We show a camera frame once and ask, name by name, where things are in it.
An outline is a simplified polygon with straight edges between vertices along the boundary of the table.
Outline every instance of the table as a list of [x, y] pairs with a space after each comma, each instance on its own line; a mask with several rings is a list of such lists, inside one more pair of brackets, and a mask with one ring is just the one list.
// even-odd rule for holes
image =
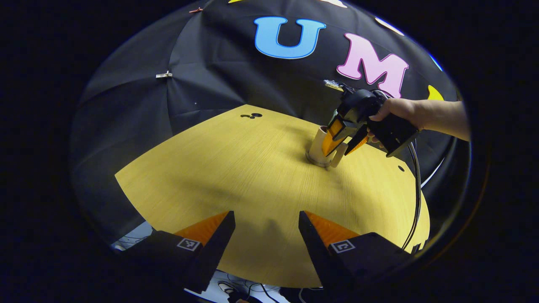
[[[252, 113], [262, 117], [252, 119]], [[116, 179], [156, 230], [175, 233], [233, 210], [236, 229], [218, 269], [269, 285], [320, 287], [298, 229], [299, 212], [402, 246], [413, 221], [415, 180], [403, 161], [367, 144], [336, 168], [311, 164], [305, 152], [318, 128], [243, 105], [159, 144]], [[408, 252], [429, 236], [423, 195], [421, 203]]]

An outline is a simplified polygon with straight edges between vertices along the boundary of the forearm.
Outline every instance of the forearm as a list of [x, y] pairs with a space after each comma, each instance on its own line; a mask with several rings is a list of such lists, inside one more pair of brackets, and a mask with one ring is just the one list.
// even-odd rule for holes
[[425, 117], [422, 127], [435, 130], [459, 139], [470, 141], [470, 128], [464, 104], [459, 102], [422, 100], [419, 102], [421, 116]]

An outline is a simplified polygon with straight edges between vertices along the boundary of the cup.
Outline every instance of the cup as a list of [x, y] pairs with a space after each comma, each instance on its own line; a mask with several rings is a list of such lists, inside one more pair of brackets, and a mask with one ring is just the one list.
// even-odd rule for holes
[[309, 159], [309, 161], [314, 165], [320, 167], [331, 166], [335, 168], [337, 167], [339, 162], [341, 162], [342, 156], [348, 148], [348, 145], [344, 142], [341, 143], [336, 150], [334, 150], [331, 154], [325, 157], [322, 152], [322, 143], [324, 142], [324, 138], [327, 135], [327, 131], [327, 126], [321, 126], [318, 128], [318, 131], [314, 136], [313, 143], [311, 144], [309, 151], [307, 151], [305, 155], [307, 156], [307, 159]]

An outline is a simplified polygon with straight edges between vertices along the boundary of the yellow table surface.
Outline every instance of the yellow table surface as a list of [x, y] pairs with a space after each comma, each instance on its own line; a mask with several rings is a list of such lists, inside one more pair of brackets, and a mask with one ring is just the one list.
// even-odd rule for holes
[[[251, 113], [262, 117], [240, 117]], [[218, 269], [269, 285], [320, 287], [298, 229], [299, 212], [402, 246], [413, 221], [415, 179], [404, 162], [367, 144], [337, 168], [311, 164], [305, 152], [318, 127], [243, 105], [159, 144], [116, 179], [156, 230], [175, 233], [233, 210], [236, 229]], [[408, 252], [429, 236], [423, 196], [421, 203]]]

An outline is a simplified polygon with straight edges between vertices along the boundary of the pink letter m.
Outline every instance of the pink letter m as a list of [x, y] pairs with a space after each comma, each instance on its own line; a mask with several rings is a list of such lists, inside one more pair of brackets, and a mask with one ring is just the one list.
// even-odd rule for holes
[[385, 80], [378, 84], [378, 88], [394, 98], [400, 98], [400, 87], [403, 83], [404, 72], [408, 69], [408, 63], [395, 54], [389, 54], [384, 59], [378, 60], [378, 55], [370, 41], [353, 33], [346, 33], [344, 36], [350, 40], [350, 50], [344, 65], [337, 67], [339, 74], [355, 80], [361, 79], [359, 69], [363, 62], [365, 80], [369, 85], [386, 74]]

